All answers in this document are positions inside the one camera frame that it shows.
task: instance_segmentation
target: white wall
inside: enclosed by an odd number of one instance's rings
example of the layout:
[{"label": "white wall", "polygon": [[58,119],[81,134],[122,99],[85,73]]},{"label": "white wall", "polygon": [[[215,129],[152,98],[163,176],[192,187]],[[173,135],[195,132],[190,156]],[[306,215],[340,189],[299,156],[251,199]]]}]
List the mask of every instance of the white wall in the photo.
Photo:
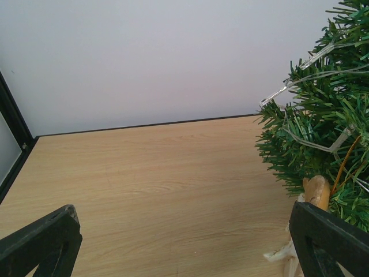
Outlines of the white wall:
[{"label": "white wall", "polygon": [[0,114],[0,185],[20,153],[21,148],[10,132],[4,117]]},{"label": "white wall", "polygon": [[34,136],[249,114],[337,2],[0,0],[0,69]]}]

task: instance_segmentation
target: light wood grain surface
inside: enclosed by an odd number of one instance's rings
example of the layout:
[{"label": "light wood grain surface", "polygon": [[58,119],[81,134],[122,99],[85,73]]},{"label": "light wood grain surface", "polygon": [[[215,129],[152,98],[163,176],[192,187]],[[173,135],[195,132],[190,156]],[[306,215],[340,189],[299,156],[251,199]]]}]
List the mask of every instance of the light wood grain surface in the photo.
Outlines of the light wood grain surface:
[{"label": "light wood grain surface", "polygon": [[0,205],[0,237],[74,204],[73,276],[281,276],[294,199],[255,117],[41,137]]}]

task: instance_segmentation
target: wooden table surface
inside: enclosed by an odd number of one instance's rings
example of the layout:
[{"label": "wooden table surface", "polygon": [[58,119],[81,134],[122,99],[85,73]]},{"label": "wooden table surface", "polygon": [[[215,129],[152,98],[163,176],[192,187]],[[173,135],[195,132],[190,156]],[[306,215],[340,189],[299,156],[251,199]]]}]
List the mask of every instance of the wooden table surface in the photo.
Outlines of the wooden table surface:
[{"label": "wooden table surface", "polygon": [[74,204],[72,276],[282,276],[294,199],[255,117],[41,137],[0,205],[0,237]]}]

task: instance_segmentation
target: green pine needles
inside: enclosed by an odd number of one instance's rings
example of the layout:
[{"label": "green pine needles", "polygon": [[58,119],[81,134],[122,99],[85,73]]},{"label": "green pine needles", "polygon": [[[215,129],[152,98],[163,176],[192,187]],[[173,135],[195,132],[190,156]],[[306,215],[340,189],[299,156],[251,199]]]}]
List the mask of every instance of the green pine needles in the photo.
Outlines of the green pine needles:
[{"label": "green pine needles", "polygon": [[[369,0],[340,5],[327,11],[336,15],[311,54],[333,49],[304,70],[301,60],[291,63],[293,85],[287,90],[295,101],[281,108],[272,99],[262,107],[257,147],[290,195],[303,192],[304,177],[323,175],[332,186],[336,183],[331,212],[368,232]],[[309,144],[330,147],[342,133],[347,139],[332,152]]]}]

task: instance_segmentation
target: black frame edge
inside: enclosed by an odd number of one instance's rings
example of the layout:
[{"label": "black frame edge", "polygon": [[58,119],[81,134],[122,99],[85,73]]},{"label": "black frame edge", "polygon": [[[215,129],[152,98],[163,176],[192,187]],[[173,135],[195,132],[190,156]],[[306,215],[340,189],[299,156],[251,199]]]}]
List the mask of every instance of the black frame edge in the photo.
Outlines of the black frame edge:
[{"label": "black frame edge", "polygon": [[133,125],[133,126],[125,126],[125,127],[115,127],[115,128],[106,128],[106,129],[95,129],[95,130],[66,132],[66,133],[57,133],[57,134],[44,134],[44,135],[41,135],[39,137],[61,136],[63,134],[92,133],[92,132],[101,132],[101,131],[110,131],[110,130],[121,130],[121,129],[141,128],[141,127],[152,127],[152,126],[160,126],[160,125],[171,125],[171,124],[180,124],[180,123],[192,123],[192,122],[212,121],[212,120],[231,119],[231,118],[240,118],[240,117],[254,117],[254,116],[257,116],[257,115],[261,115],[261,114],[260,113],[256,113],[256,114],[231,115],[229,117],[211,117],[211,118],[203,118],[203,119],[192,119],[192,120],[184,120],[184,121],[172,121],[172,122],[153,123],[153,124],[144,124],[144,125]]},{"label": "black frame edge", "polygon": [[4,76],[0,72],[0,112],[22,151],[33,142],[33,137],[14,100]]},{"label": "black frame edge", "polygon": [[21,171],[24,163],[27,161],[29,154],[31,154],[34,146],[36,145],[39,137],[33,138],[31,143],[27,145],[26,149],[20,153],[18,159],[10,169],[9,173],[0,185],[0,204],[3,202],[9,189],[12,187],[13,182],[16,180],[19,172]]}]

